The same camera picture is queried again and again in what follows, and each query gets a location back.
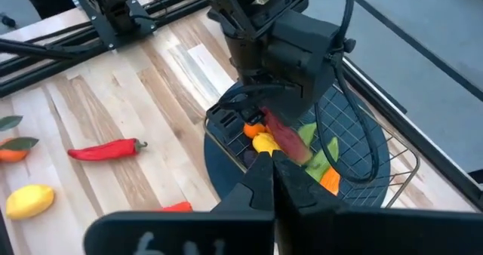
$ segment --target red chili pepper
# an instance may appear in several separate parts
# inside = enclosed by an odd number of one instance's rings
[[[136,155],[141,148],[146,146],[148,146],[148,143],[140,143],[135,138],[120,139],[85,149],[69,149],[67,154],[81,161],[104,161]]]
[[[173,206],[164,207],[156,211],[185,213],[185,212],[192,212],[193,208],[191,207],[191,204],[188,201],[183,201]]]
[[[287,157],[300,165],[307,163],[312,158],[312,152],[298,133],[285,126],[268,108],[262,107],[261,110],[265,113],[265,123],[273,138]]]

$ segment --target wire basket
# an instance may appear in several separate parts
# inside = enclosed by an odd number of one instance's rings
[[[325,141],[337,137],[339,144],[339,170],[354,177],[365,177],[371,170],[371,155],[365,134],[360,123],[356,120],[346,97],[335,84],[329,88],[318,104],[321,107],[321,122]],[[341,179],[338,198],[348,204],[372,207],[391,207],[397,197],[403,192],[406,185],[417,172],[420,165],[418,155],[410,150],[403,140],[394,134],[382,123],[361,100],[358,105],[367,116],[371,134],[377,144],[380,169],[375,180],[367,184],[351,183]],[[292,128],[297,130],[300,126],[315,121],[314,110],[309,110]],[[234,139],[225,141],[213,135],[206,128],[208,136],[222,148],[222,150],[240,167],[247,170],[243,161],[243,154],[251,148],[251,140],[242,130]],[[315,132],[311,143],[311,150],[321,150],[321,142]]]

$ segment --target wooden table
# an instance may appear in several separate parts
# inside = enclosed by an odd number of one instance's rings
[[[207,10],[0,100],[0,117],[23,115],[20,126],[0,138],[40,139],[25,161],[0,166],[2,212],[8,195],[26,184],[44,183],[57,194],[37,217],[5,219],[15,254],[81,254],[86,228],[117,210],[185,200],[195,210],[217,204],[204,163],[203,119],[236,72]],[[2,37],[24,41],[86,20],[74,9]],[[121,161],[87,163],[66,155],[67,149],[123,137],[149,147]],[[394,206],[474,210],[424,160]]]

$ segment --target green vegetable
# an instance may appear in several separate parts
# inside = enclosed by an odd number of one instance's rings
[[[302,141],[303,143],[305,143],[306,146],[310,146],[310,143],[312,143],[316,129],[317,123],[315,122],[305,124],[304,126],[299,128],[297,133],[299,134],[300,138],[302,138]]]
[[[0,118],[0,131],[6,131],[11,128],[15,128],[22,121],[20,115],[10,115]]]
[[[38,139],[32,137],[18,137],[12,140],[9,140],[2,145],[0,145],[0,149],[7,149],[13,151],[24,151],[30,150],[33,146],[35,146],[38,142]]]
[[[332,140],[327,145],[332,158],[337,161],[339,159],[339,143],[337,137],[332,137]],[[329,160],[325,157],[324,151],[321,149],[312,160],[307,164],[305,171],[316,180],[318,183],[324,176],[325,172],[331,167]]]

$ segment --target yellow vegetable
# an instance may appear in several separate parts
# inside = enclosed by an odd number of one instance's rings
[[[267,133],[257,134],[256,137],[251,141],[251,144],[258,153],[268,152],[270,156],[272,156],[274,150],[281,150],[280,146],[278,146],[277,142],[273,139],[273,136]]]
[[[54,190],[50,186],[32,184],[13,192],[7,198],[7,217],[21,220],[34,217],[47,210],[54,202]]]

